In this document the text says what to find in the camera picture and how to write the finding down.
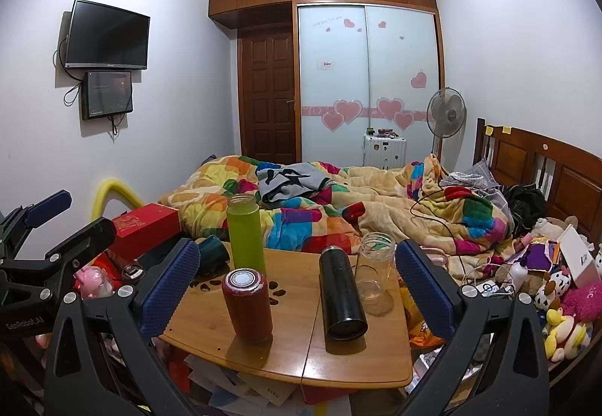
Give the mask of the red thermos cup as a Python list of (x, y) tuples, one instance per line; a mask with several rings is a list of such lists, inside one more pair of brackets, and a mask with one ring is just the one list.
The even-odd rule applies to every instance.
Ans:
[(222, 280), (221, 291), (238, 337), (252, 344), (271, 337), (268, 283), (261, 272), (253, 268), (236, 268)]

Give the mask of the red rectangular box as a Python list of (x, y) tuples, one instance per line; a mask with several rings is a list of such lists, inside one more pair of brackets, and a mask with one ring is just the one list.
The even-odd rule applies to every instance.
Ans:
[(179, 212), (172, 207), (149, 203), (112, 219), (116, 238), (109, 251), (133, 262), (151, 249), (179, 235)]

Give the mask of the yellow foam tube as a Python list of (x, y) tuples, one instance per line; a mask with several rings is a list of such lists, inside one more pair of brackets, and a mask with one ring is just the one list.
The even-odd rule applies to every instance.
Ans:
[(91, 219), (99, 219), (111, 200), (119, 201), (129, 207), (130, 210), (145, 205), (145, 202), (124, 182), (118, 179), (108, 179), (100, 185), (94, 197)]

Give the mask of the yellow duck plush toy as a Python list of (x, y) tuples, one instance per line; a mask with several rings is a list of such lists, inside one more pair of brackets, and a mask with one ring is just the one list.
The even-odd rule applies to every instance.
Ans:
[(549, 309), (547, 324), (543, 329), (546, 358), (552, 363), (576, 359), (592, 341), (593, 324), (576, 322), (571, 315), (564, 315), (562, 309)]

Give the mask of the pink plush toy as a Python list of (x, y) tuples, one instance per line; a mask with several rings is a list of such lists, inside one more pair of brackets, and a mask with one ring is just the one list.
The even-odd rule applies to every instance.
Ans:
[(561, 307), (564, 315), (572, 316), (577, 322), (595, 321), (602, 313), (602, 282), (569, 290)]

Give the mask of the black white cow plush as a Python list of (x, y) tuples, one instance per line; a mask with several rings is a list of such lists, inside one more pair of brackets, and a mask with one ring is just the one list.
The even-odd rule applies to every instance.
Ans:
[(548, 275), (535, 295), (536, 308), (543, 312), (547, 312), (549, 309), (558, 309), (562, 297), (569, 290), (571, 284), (572, 276), (566, 268), (560, 268)]

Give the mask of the white cardboard box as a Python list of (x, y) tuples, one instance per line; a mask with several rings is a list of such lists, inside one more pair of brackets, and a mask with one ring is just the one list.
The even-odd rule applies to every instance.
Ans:
[(558, 239), (562, 257), (578, 288), (586, 288), (600, 281), (594, 258), (578, 232), (568, 226)]

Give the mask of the green bottle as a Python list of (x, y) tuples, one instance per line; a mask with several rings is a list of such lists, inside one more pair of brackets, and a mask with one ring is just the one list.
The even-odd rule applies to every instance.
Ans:
[(266, 275), (259, 207), (250, 194), (228, 197), (228, 236), (235, 268), (253, 268)]

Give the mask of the black bag on bed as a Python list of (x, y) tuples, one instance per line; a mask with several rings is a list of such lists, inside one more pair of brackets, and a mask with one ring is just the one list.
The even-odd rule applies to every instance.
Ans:
[(503, 186), (512, 220), (512, 236), (522, 237), (546, 215), (546, 199), (535, 184)]

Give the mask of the black thermos bottle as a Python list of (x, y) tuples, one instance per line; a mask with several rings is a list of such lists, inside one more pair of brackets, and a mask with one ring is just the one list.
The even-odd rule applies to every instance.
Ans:
[(328, 247), (318, 263), (325, 335), (341, 342), (362, 337), (368, 324), (347, 253)]

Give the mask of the colourful patchwork blanket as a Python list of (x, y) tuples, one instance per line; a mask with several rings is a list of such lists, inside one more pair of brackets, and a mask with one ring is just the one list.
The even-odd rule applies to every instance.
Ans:
[[(182, 230), (193, 238), (226, 241), (228, 197), (258, 196), (256, 169), (262, 163), (271, 162), (236, 155), (209, 160), (159, 202), (178, 209)], [(510, 216), (469, 188), (442, 185), (446, 172), (434, 155), (393, 170), (312, 164), (331, 184), (312, 197), (261, 204), (264, 247), (319, 253), (339, 246), (355, 254), (362, 237), (382, 232), (395, 242), (412, 239), (445, 254), (454, 278), (512, 254)]]

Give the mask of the wooden bed headboard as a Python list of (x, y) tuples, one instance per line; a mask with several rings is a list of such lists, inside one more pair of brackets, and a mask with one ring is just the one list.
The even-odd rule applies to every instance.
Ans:
[(574, 216), (578, 231), (601, 241), (602, 162), (588, 151), (518, 128), (476, 121), (473, 161), (485, 161), (503, 186), (534, 184), (546, 199), (547, 214)]

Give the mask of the standing electric fan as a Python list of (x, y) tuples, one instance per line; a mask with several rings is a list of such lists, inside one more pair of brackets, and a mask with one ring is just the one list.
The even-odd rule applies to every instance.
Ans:
[(427, 126), (436, 139), (437, 156), (442, 157), (445, 139), (455, 136), (466, 120), (466, 104), (454, 88), (445, 87), (430, 97), (427, 106)]

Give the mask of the frosted sliding wardrobe doors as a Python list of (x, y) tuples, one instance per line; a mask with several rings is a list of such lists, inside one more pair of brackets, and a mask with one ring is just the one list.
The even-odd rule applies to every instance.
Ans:
[(406, 164), (430, 154), (427, 105), (440, 88), (434, 14), (300, 6), (298, 34), (303, 160), (363, 165), (365, 135), (405, 138)]

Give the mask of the small wall monitor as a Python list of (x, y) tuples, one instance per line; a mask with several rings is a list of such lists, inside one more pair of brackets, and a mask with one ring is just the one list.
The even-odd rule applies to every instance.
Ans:
[(133, 111), (131, 72), (87, 72), (81, 90), (81, 115), (84, 121), (115, 117)]

